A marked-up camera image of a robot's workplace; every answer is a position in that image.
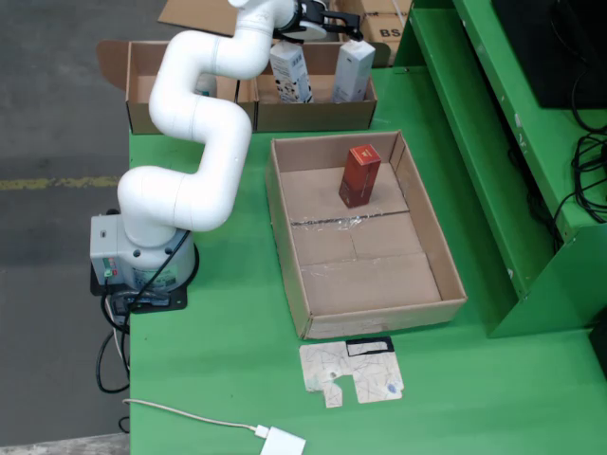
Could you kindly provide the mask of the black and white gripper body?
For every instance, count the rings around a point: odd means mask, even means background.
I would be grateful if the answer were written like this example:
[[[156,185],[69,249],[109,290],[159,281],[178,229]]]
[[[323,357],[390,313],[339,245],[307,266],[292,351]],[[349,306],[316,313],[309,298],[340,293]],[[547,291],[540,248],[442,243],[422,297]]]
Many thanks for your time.
[[[273,31],[273,38],[294,44],[307,41],[321,41],[328,31],[325,27],[328,20],[324,14],[328,12],[323,1],[298,1],[295,16],[289,24]]]

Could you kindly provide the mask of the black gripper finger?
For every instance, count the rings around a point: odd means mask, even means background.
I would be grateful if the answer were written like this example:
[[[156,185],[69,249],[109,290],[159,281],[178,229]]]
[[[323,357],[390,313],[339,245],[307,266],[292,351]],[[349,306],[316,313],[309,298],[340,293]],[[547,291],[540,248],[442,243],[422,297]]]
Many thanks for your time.
[[[353,13],[324,11],[322,27],[329,33],[345,34],[350,39],[362,41],[364,36],[360,30],[360,17]]]

